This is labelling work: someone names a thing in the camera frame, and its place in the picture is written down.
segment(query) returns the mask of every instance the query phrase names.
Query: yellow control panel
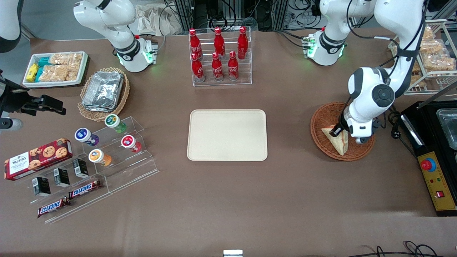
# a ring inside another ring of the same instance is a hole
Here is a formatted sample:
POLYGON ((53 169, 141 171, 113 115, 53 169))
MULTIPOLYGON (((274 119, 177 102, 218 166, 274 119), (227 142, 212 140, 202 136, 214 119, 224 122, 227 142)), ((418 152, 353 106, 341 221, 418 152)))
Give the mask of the yellow control panel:
POLYGON ((417 157, 420 169, 424 175, 425 183, 437 211, 456 210, 454 199, 451 191, 444 179, 440 164, 436 158, 435 152, 430 152, 417 157))

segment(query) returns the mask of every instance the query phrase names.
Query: white tray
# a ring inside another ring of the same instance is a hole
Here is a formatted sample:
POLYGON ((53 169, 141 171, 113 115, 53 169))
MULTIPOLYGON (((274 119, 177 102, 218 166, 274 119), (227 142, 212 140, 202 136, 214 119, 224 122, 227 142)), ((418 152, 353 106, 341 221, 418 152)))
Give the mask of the white tray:
POLYGON ((194 110, 187 157, 191 161, 264 161, 268 156, 262 110, 194 110))
POLYGON ((73 86, 81 83, 81 80, 84 76, 84 70, 87 64, 87 54, 85 52, 61 52, 61 53, 47 53, 47 54, 33 54, 30 58, 29 65, 27 66, 26 72, 24 74, 24 79, 22 79, 22 84, 28 88, 47 88, 47 87, 60 87, 60 86, 73 86), (51 57, 52 54, 69 54, 69 53, 79 53, 83 55, 81 60, 80 69, 78 70, 78 76, 76 80, 70 81, 56 81, 56 82, 28 82, 26 76, 28 70, 34 63, 38 63, 38 60, 42 57, 51 57))

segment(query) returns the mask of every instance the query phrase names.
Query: red emergency stop button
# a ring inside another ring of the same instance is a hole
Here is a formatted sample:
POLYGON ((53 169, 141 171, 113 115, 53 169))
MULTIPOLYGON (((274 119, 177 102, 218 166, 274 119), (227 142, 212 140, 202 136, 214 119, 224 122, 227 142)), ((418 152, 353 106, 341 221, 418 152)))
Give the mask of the red emergency stop button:
POLYGON ((426 171, 434 172, 436 170, 436 163, 431 158, 427 158, 420 162, 420 167, 426 171))

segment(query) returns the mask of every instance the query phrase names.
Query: coca-cola bottle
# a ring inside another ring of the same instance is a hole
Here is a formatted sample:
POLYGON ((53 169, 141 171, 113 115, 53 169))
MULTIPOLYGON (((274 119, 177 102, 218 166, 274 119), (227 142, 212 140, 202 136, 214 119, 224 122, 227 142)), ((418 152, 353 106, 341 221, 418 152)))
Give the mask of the coca-cola bottle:
POLYGON ((196 53, 192 54, 192 72, 195 75, 195 82, 205 81, 205 74, 203 73, 202 63, 198 60, 196 53))
POLYGON ((216 50, 216 53, 219 54, 219 58, 223 60, 225 59, 225 42, 222 37, 221 28, 216 27, 214 33, 216 34, 216 37, 214 38, 214 49, 216 50))
POLYGON ((230 60, 228 60, 228 78, 231 81, 238 79, 238 61, 236 59, 235 51, 230 52, 230 60))
POLYGON ((248 37, 246 36, 246 27, 239 28, 238 36, 238 59, 244 60, 248 52, 248 37))
POLYGON ((224 80, 224 74, 222 73, 222 63, 219 60, 218 53, 213 53, 213 63, 211 66, 213 67, 214 79, 217 82, 224 80))
POLYGON ((189 30, 189 35, 191 36, 189 44, 191 45, 192 53, 197 54, 199 60, 203 59, 202 45, 200 44, 200 40, 197 37, 195 29, 191 28, 189 30))

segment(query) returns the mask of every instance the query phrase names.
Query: purple label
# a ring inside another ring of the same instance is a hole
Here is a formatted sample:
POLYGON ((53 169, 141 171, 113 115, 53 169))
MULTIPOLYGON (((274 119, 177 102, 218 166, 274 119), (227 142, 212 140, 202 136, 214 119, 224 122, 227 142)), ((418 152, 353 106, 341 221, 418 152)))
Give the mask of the purple label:
POLYGON ((96 146, 98 144, 98 141, 100 141, 100 139, 98 138, 97 135, 90 135, 90 138, 89 140, 87 140, 85 143, 87 143, 88 145, 90 146, 96 146))
POLYGON ((76 139, 83 139, 87 136, 87 129, 85 128, 81 128, 80 130, 78 130, 78 132, 76 132, 76 139))

